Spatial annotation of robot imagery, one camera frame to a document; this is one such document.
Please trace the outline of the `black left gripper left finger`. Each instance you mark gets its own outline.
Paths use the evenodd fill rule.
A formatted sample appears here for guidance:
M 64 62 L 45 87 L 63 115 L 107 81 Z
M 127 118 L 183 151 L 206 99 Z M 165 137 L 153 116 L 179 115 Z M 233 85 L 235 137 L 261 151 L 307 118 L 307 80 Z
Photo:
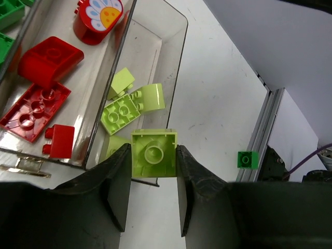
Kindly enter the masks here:
M 54 189 L 1 183 L 1 248 L 118 248 L 127 220 L 131 146 Z

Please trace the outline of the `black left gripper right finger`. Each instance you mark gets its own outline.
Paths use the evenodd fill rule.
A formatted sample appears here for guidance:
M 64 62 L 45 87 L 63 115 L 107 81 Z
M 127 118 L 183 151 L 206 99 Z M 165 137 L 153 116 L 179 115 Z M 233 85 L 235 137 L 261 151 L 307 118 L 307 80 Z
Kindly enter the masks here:
M 331 248 L 331 173 L 302 182 L 226 182 L 176 149 L 187 248 Z

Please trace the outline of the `small red lego brick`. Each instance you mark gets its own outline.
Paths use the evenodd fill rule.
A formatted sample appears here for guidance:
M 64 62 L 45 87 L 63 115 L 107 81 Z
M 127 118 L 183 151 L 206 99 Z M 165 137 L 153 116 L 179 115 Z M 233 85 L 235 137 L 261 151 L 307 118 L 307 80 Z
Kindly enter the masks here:
M 51 139 L 51 144 L 45 144 L 42 148 L 44 155 L 50 158 L 70 159 L 72 157 L 75 128 L 54 124 L 47 128 L 45 138 Z

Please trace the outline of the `lime square lego brick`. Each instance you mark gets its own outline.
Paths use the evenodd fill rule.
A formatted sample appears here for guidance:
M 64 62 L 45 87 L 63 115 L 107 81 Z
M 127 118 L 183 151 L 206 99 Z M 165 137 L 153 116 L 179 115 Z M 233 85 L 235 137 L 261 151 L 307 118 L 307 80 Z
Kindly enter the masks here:
M 174 129 L 134 130 L 131 133 L 132 177 L 175 177 L 176 148 Z

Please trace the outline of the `lime 2x2 lego brick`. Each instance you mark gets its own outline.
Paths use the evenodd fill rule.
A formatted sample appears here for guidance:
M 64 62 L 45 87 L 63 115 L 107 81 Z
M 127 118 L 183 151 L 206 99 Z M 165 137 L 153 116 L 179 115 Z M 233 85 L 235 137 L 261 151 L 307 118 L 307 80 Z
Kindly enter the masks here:
M 103 109 L 101 123 L 112 136 L 141 115 L 129 94 L 116 99 Z

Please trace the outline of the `lime curved lego brick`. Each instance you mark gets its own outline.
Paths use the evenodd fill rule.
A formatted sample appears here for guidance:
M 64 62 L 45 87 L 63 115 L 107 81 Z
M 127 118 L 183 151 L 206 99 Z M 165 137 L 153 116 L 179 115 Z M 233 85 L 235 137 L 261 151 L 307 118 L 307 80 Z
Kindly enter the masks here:
M 165 108 L 162 84 L 142 86 L 129 96 L 141 114 Z

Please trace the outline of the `lime lego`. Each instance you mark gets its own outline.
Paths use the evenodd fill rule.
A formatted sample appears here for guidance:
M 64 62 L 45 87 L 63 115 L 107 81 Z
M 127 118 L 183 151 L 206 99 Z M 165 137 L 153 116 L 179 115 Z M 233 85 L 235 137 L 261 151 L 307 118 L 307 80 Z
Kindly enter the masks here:
M 134 81 L 134 76 L 127 67 L 124 67 L 114 75 L 107 100 L 116 100 L 125 95 L 125 93 L 133 87 Z

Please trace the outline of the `red lego piece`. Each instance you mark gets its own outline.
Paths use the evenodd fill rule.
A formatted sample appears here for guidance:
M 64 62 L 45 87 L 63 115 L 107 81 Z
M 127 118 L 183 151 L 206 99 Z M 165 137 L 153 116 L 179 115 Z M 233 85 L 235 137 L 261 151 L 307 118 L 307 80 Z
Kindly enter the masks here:
M 119 0 L 79 1 L 75 9 L 73 31 L 87 45 L 98 45 L 123 14 Z

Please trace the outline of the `lime rectangular lego brick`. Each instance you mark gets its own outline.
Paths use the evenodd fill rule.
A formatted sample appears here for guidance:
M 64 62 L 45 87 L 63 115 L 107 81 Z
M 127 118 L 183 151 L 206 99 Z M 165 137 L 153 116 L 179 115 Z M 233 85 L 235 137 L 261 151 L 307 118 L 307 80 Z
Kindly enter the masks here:
M 101 149 L 99 162 L 105 161 L 125 143 L 130 144 L 130 140 L 116 135 L 107 135 Z

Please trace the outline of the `green 2x4 lego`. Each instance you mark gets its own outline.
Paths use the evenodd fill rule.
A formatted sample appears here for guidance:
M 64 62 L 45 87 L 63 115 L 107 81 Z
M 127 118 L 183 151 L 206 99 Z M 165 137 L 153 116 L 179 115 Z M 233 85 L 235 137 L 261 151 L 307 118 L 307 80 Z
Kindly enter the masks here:
M 3 33 L 0 33 L 0 65 L 6 60 L 7 54 L 15 40 Z

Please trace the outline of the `green sloped lego brick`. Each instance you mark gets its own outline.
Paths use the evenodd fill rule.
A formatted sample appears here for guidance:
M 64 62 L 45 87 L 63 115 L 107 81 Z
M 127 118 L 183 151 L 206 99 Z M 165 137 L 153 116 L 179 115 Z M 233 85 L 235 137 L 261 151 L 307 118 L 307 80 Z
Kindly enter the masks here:
M 25 15 L 25 5 L 20 0 L 1 0 L 1 31 L 20 21 Z

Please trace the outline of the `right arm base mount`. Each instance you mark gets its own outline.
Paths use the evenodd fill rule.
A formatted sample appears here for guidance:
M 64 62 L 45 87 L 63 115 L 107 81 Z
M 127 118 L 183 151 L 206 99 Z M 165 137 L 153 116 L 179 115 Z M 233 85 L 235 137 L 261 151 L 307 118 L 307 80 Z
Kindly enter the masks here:
M 288 182 L 289 176 L 283 178 L 288 171 L 285 168 L 283 159 L 276 153 L 276 151 L 267 147 L 264 159 L 262 161 L 260 171 L 258 174 L 258 182 Z

